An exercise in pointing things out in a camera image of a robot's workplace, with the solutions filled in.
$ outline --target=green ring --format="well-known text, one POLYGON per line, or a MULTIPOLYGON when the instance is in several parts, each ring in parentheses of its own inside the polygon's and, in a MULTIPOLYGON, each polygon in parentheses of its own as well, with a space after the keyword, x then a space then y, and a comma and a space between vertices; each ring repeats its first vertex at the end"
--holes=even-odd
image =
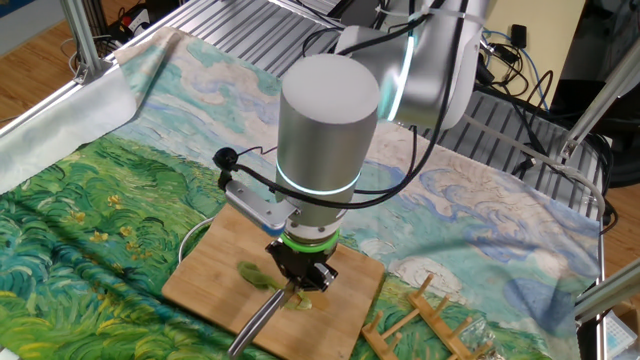
POLYGON ((333 247, 337 242, 338 242, 338 237, 340 237, 340 230, 338 229, 338 231, 335 232, 335 234, 333 234, 333 236, 331 237, 331 239, 327 240, 324 244, 320 245, 320 246, 309 246, 309 245, 302 245, 299 244, 293 240, 291 240, 291 238, 289 238, 289 236, 287 236, 287 234, 282 234, 282 236, 280 237, 282 239, 282 242, 284 242, 285 245, 287 245, 288 247, 290 247, 291 249, 298 251, 298 252, 303 252, 303 253, 316 253, 316 252, 322 252, 325 251, 327 249, 330 249, 331 247, 333 247))

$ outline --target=cylindrical robot joint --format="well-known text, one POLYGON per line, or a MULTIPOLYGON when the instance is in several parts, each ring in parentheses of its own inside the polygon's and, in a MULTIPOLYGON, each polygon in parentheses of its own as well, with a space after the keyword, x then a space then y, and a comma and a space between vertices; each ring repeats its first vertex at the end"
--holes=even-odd
MULTIPOLYGON (((323 54, 295 63, 282 81, 277 183, 318 199, 351 201, 378 100, 378 83, 355 60, 323 54)), ((289 218, 287 232, 310 244, 330 238, 345 213, 296 205, 300 213, 289 218)))

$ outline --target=wooden cutting board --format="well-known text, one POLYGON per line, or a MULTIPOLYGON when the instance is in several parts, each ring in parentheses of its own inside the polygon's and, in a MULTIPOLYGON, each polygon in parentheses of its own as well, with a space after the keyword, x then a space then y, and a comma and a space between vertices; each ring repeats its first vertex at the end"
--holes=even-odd
MULTIPOLYGON (((164 285, 162 294, 237 334, 272 295, 242 279, 238 262, 253 262, 282 285, 286 283, 264 250, 271 241, 227 205, 164 285)), ((291 360, 350 357, 384 276, 384 266, 342 245, 328 263, 339 275, 326 292, 308 293, 313 308, 281 309, 258 334, 255 345, 291 360)))

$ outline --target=wooden floor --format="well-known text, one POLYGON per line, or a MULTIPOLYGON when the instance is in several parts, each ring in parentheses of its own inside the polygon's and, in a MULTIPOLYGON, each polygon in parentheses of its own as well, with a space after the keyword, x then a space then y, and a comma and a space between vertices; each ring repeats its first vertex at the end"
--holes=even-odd
MULTIPOLYGON (((111 23, 121 6, 128 9, 137 1, 103 3, 111 23)), ((71 80, 67 57, 60 50, 60 44, 70 37, 66 22, 60 23, 0 58, 0 121, 20 115, 71 80)), ((65 51, 72 54, 73 45, 65 51)), ((606 273, 610 276, 640 257, 640 185, 613 189, 607 198, 620 214, 618 226, 605 237, 606 273)))

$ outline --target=metal utensil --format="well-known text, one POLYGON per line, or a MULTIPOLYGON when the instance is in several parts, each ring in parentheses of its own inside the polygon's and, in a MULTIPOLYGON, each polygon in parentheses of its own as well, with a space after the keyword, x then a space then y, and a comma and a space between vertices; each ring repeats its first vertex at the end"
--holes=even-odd
POLYGON ((235 360, 242 354, 244 349, 253 341, 260 330, 267 324, 273 314, 291 299, 297 292, 296 286, 289 282, 284 289, 278 290, 269 300, 262 305, 260 310, 247 322, 231 344, 227 355, 231 360, 235 360))

